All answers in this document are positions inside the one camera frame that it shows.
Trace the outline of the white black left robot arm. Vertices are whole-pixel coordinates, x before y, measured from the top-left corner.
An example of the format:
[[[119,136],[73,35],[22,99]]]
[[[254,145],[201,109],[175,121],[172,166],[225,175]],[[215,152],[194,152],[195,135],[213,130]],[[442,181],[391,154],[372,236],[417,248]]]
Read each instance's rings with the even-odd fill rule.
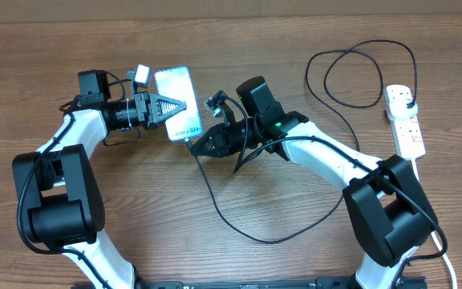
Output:
[[[135,266],[108,237],[103,199],[90,164],[98,143],[113,130],[155,129],[187,104],[148,92],[150,70],[129,72],[132,98],[111,100],[111,72],[82,71],[80,93],[59,107],[63,124],[32,153],[12,161],[22,242],[37,254],[63,254],[94,288],[146,288]]]

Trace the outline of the blue samsung galaxy phone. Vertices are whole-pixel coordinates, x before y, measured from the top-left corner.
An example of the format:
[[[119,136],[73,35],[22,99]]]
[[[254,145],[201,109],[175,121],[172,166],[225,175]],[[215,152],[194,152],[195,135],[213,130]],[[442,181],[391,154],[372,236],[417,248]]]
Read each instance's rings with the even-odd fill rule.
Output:
[[[154,78],[157,93],[168,98],[160,101],[160,111],[169,115],[164,122],[169,140],[199,136],[203,126],[188,68],[181,66],[156,71]]]

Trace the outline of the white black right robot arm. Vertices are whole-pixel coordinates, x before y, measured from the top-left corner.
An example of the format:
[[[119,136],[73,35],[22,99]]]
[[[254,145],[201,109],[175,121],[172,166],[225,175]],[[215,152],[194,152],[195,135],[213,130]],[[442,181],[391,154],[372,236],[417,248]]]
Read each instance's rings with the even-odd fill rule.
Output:
[[[244,118],[237,121],[224,91],[206,100],[214,116],[224,121],[211,127],[189,149],[194,157],[227,157],[251,149],[237,163],[242,167],[261,152],[311,169],[341,191],[355,237],[365,252],[351,277],[319,277],[317,287],[425,288],[422,279],[403,277],[414,261],[443,256],[417,255],[428,237],[443,231],[411,166],[402,157],[386,160],[368,156],[332,139],[303,114],[285,112],[266,81],[256,76],[237,88],[235,105]]]

